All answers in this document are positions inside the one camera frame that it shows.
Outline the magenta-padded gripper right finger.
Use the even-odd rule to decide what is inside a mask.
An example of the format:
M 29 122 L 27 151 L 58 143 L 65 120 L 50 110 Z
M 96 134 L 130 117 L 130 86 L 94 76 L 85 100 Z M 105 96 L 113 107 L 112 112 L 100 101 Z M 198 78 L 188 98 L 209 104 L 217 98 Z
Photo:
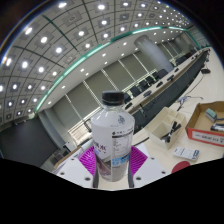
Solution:
M 135 146 L 131 147 L 128 167 L 130 188 L 140 188 L 167 175 L 165 168 L 154 158 L 147 156 Z

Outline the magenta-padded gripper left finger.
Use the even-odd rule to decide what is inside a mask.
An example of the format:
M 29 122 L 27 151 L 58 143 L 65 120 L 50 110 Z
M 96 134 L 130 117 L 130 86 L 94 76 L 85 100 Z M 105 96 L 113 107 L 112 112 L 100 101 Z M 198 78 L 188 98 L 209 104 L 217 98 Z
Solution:
M 94 148 L 72 152 L 55 165 L 54 174 L 84 188 L 98 187 Z

